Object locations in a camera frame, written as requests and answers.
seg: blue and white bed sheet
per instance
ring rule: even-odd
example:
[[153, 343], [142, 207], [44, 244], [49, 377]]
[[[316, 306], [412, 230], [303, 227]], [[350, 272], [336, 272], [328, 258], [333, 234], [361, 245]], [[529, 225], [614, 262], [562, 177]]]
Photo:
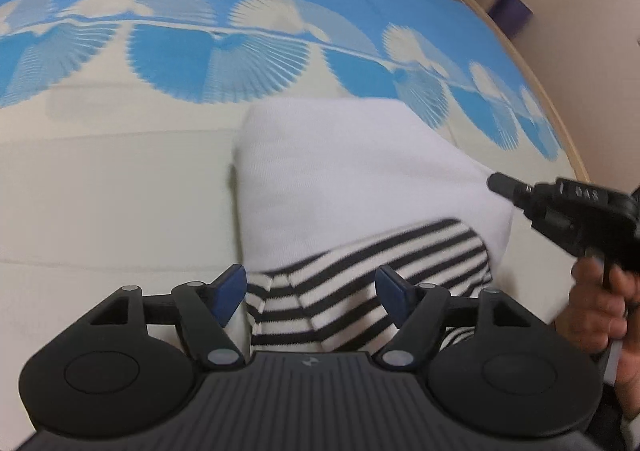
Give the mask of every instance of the blue and white bed sheet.
[[570, 171], [511, 59], [452, 0], [0, 0], [0, 53], [3, 141], [29, 135], [10, 108], [73, 136], [161, 127], [172, 106], [219, 127], [269, 96], [354, 95], [401, 99], [496, 169]]

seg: mattress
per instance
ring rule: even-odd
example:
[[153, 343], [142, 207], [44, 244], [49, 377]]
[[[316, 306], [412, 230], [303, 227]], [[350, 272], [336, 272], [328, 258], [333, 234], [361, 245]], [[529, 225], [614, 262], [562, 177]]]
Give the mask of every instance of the mattress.
[[[269, 97], [399, 98], [530, 182], [573, 170], [534, 93], [457, 0], [0, 0], [0, 449], [25, 360], [115, 288], [242, 260], [231, 167]], [[570, 261], [520, 217], [498, 282], [550, 317]], [[155, 335], [175, 341], [167, 328]], [[246, 319], [229, 327], [246, 350]]]

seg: wall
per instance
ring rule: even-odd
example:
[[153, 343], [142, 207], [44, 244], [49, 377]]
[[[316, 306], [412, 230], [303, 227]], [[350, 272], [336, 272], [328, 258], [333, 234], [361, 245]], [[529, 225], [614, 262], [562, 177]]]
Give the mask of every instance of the wall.
[[[486, 8], [493, 0], [478, 0]], [[640, 184], [640, 0], [523, 0], [514, 45], [542, 81], [595, 182]]]

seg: folded clothing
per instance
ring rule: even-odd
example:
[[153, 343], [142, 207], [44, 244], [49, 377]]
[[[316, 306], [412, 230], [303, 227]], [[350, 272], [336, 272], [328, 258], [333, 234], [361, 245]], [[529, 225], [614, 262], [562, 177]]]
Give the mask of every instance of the folded clothing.
[[253, 349], [375, 351], [395, 333], [377, 266], [474, 295], [510, 234], [491, 171], [399, 101], [256, 105], [236, 173]]

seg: person's wrist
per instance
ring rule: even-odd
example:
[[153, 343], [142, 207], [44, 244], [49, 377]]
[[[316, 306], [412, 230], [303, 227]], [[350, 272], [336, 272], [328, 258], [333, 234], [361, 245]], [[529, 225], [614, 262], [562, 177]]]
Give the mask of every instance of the person's wrist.
[[627, 420], [640, 415], [640, 375], [625, 384], [616, 384], [616, 396]]

